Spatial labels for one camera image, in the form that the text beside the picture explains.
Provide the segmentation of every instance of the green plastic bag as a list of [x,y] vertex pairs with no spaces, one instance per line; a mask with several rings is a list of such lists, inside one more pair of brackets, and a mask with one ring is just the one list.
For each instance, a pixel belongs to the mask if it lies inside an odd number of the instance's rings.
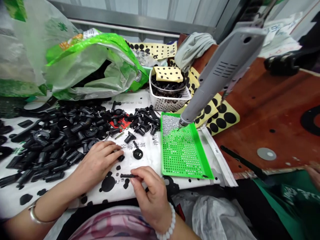
[[[90,29],[47,51],[43,69],[53,96],[65,100],[107,98],[125,91],[137,91],[148,81],[143,67],[126,41],[115,33]],[[109,60],[105,78],[83,87],[73,87]]]

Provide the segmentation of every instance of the wrist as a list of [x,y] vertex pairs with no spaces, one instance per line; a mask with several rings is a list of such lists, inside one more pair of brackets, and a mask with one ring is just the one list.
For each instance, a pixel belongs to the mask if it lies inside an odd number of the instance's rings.
[[167,203],[167,207],[165,208],[165,211],[162,214],[161,218],[157,220],[152,227],[156,232],[160,234],[165,234],[170,228],[171,221],[172,221],[171,207],[169,203]]

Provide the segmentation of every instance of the gray cloth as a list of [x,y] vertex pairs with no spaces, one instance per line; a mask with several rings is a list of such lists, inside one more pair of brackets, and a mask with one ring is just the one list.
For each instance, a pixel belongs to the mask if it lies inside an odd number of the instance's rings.
[[212,44],[216,43],[209,33],[192,33],[180,45],[174,61],[181,71],[186,73],[191,68],[194,59],[201,57]]
[[186,224],[202,239],[256,240],[238,208],[225,198],[183,191],[172,197],[181,205]]

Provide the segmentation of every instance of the left hand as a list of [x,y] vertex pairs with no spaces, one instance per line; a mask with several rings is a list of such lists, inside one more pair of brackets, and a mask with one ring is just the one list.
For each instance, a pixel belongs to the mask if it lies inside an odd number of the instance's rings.
[[65,180],[75,197],[90,191],[100,183],[123,155],[121,146],[112,141],[100,141],[92,146],[76,170]]

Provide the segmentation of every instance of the black rubber washer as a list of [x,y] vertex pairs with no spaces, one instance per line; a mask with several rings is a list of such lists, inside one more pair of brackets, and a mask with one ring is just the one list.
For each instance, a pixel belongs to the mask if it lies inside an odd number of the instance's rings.
[[2,144],[6,143],[7,140],[8,140],[8,139],[7,139],[6,136],[0,136],[0,146],[1,146]]
[[143,157],[143,152],[140,149],[136,149],[133,151],[133,157],[139,160]]

